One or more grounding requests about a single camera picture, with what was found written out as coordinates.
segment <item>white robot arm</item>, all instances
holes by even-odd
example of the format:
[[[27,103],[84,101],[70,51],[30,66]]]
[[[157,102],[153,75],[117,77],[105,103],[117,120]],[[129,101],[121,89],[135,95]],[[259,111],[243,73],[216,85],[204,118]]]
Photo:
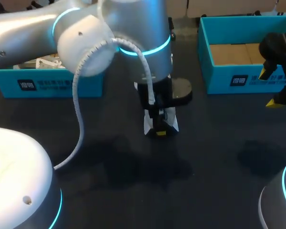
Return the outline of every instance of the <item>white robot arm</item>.
[[[117,50],[129,64],[131,80],[138,83],[145,134],[178,132],[175,107],[187,104],[192,90],[184,81],[173,86],[170,34],[165,0],[107,0],[98,5],[60,0],[37,10],[0,14],[0,69],[58,53],[74,73],[72,93],[80,125],[77,146],[54,169],[34,139],[0,129],[0,229],[65,228],[54,170],[67,164],[82,144],[78,79],[104,71]]]

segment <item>cyan box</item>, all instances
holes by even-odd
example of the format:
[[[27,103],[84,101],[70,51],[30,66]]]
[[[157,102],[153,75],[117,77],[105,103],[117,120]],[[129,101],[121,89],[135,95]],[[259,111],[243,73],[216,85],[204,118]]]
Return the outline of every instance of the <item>cyan box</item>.
[[[5,98],[71,98],[73,74],[66,69],[2,69],[0,90]],[[80,98],[102,96],[103,74],[81,77]]]
[[[201,18],[198,56],[208,94],[275,93],[286,84],[279,65],[268,81],[258,77],[262,64],[215,65],[210,45],[260,43],[269,32],[286,32],[286,16]]]

